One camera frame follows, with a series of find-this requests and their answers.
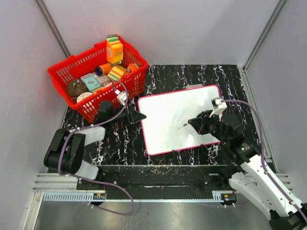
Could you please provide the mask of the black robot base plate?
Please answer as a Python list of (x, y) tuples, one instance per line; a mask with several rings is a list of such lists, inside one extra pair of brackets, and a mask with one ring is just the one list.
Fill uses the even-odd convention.
[(213, 199), (214, 192), (233, 193), (222, 184), (225, 165), (103, 165), (98, 180), (124, 188), (132, 198), (144, 201), (196, 201)]

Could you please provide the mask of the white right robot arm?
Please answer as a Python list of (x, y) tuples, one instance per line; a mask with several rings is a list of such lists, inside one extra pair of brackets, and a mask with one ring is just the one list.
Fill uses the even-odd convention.
[(210, 134), (224, 146), (232, 165), (223, 167), (213, 184), (243, 194), (269, 220), (273, 230), (305, 230), (307, 205), (297, 198), (263, 160), (260, 150), (243, 134), (237, 120), (219, 118), (211, 111), (188, 124), (199, 135)]

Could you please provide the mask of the pink framed whiteboard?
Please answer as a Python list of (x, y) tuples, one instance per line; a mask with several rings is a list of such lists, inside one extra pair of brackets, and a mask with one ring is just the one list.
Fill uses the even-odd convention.
[(147, 154), (155, 156), (219, 143), (210, 134), (197, 134), (190, 125), (178, 129), (202, 111), (212, 110), (211, 100), (217, 97), (218, 86), (209, 85), (140, 98), (139, 112), (147, 116), (141, 121)]

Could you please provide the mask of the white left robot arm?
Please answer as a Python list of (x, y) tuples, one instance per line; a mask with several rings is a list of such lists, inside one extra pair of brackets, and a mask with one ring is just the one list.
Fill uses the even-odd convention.
[(57, 170), (60, 166), (61, 174), (86, 178), (90, 187), (100, 189), (104, 178), (98, 174), (97, 166), (83, 160), (84, 147), (102, 141), (107, 129), (114, 123), (126, 121), (136, 124), (146, 118), (146, 115), (134, 110), (131, 105), (121, 105), (114, 110), (110, 101), (103, 101), (94, 117), (94, 124), (89, 129), (77, 132), (58, 129), (55, 132), (44, 157), (44, 166), (52, 170)]

